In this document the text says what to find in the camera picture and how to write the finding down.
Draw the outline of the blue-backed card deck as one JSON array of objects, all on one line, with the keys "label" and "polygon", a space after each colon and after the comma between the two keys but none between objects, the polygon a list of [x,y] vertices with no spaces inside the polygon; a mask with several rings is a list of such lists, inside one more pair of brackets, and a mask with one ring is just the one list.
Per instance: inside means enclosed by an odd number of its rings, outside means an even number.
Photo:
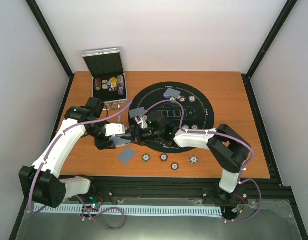
[{"label": "blue-backed card deck", "polygon": [[112,136],[110,140],[113,141],[116,148],[124,147],[132,142],[131,140],[122,139],[121,137],[117,136]]}]

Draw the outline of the dealt card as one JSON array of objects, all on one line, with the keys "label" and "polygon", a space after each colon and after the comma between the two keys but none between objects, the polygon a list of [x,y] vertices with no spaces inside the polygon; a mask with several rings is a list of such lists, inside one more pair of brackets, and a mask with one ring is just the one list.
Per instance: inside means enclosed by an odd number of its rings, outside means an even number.
[{"label": "dealt card", "polygon": [[131,147],[127,147],[117,156],[117,158],[122,164],[127,164],[135,155],[136,152]]},{"label": "dealt card", "polygon": [[181,92],[173,88],[167,88],[164,94],[168,95],[169,98],[174,97],[177,99],[181,95]]},{"label": "dealt card", "polygon": [[144,107],[139,107],[139,108],[134,108],[134,109],[129,110],[128,114],[129,114],[129,117],[133,119],[135,117],[143,116],[145,112],[146,110]]}]

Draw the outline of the green poker chip stack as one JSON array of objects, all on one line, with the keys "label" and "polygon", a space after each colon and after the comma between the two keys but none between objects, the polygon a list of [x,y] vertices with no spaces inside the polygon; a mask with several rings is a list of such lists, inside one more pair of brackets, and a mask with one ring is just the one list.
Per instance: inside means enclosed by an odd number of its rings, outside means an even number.
[{"label": "green poker chip stack", "polygon": [[151,160],[151,156],[149,154],[144,154],[142,156],[142,161],[143,162],[149,162]]}]

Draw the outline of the brown poker chip stack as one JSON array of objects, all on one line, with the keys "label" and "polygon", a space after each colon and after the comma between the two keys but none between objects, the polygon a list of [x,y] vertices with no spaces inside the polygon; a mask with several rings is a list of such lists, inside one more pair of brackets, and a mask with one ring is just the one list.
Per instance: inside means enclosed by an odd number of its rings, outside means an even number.
[{"label": "brown poker chip stack", "polygon": [[167,156],[166,154],[164,154],[164,153],[161,154],[159,158],[160,158],[160,160],[161,160],[162,162],[166,162],[166,161],[168,160],[168,156]]}]

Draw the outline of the purple small blind button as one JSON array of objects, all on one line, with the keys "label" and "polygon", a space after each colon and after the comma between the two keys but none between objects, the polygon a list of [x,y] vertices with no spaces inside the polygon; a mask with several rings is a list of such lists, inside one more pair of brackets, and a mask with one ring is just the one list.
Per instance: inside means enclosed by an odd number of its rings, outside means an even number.
[{"label": "purple small blind button", "polygon": [[170,96],[169,96],[169,95],[166,95],[165,93],[163,94],[163,96],[164,96],[164,98],[166,98],[166,99],[169,99],[169,98],[170,98]]}]

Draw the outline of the single brown chip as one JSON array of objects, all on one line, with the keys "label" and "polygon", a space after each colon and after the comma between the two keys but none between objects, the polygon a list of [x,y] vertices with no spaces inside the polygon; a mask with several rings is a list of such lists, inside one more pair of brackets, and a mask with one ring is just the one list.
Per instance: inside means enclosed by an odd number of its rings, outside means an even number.
[{"label": "single brown chip", "polygon": [[174,162],[171,164],[171,169],[176,171],[179,169],[179,165],[176,162]]}]

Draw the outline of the blue chips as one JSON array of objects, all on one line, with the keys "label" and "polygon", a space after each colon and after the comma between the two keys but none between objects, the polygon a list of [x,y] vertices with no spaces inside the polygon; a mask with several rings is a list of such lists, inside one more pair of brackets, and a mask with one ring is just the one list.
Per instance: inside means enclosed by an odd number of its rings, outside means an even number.
[{"label": "blue chips", "polygon": [[182,129],[186,131],[186,130],[189,130],[190,127],[189,127],[188,125],[185,124],[185,125],[182,126]]}]

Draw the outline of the brown chip mat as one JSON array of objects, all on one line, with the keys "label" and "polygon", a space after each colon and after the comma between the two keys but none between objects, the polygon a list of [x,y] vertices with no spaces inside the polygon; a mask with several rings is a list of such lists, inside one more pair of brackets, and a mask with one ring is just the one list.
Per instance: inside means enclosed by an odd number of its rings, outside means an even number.
[{"label": "brown chip mat", "polygon": [[192,127],[191,127],[193,130],[198,130],[199,129],[199,126],[198,125],[196,125],[196,124],[194,124],[194,125],[192,125]]}]

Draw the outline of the blue poker chip stack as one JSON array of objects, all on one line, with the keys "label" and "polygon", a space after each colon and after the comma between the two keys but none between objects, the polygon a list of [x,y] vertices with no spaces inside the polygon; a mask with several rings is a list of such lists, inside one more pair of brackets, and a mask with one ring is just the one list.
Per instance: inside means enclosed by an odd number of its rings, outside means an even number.
[{"label": "blue poker chip stack", "polygon": [[197,156],[191,156],[191,157],[189,158],[189,162],[190,162],[191,164],[197,164],[198,161],[199,161],[199,159],[198,159]]}]

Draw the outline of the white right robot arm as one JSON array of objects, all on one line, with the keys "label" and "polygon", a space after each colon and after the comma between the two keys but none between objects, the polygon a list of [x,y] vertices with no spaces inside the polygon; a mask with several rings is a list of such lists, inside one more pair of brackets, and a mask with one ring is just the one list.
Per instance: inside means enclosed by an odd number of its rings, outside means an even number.
[{"label": "white right robot arm", "polygon": [[210,151],[222,167],[219,188],[227,194],[234,193],[245,165],[255,155],[250,144],[226,124],[205,130],[183,128],[168,122],[159,111],[150,112],[146,120],[137,116],[135,122],[122,137],[133,144],[148,146],[161,141],[169,148]]}]

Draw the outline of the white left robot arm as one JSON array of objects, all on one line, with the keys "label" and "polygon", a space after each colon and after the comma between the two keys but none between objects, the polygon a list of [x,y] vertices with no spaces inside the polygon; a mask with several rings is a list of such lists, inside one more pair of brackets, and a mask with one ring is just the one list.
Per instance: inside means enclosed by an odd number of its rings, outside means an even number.
[{"label": "white left robot arm", "polygon": [[56,208],[63,200],[76,195],[89,202],[97,198],[98,188],[87,177],[59,177],[66,159],[81,137],[92,136],[101,141],[105,149],[113,149],[115,144],[110,138],[125,133],[122,124],[100,118],[103,109],[104,103],[94,97],[90,97],[84,106],[72,106],[43,154],[30,167],[21,168],[19,179],[30,211],[34,210],[33,203]]}]

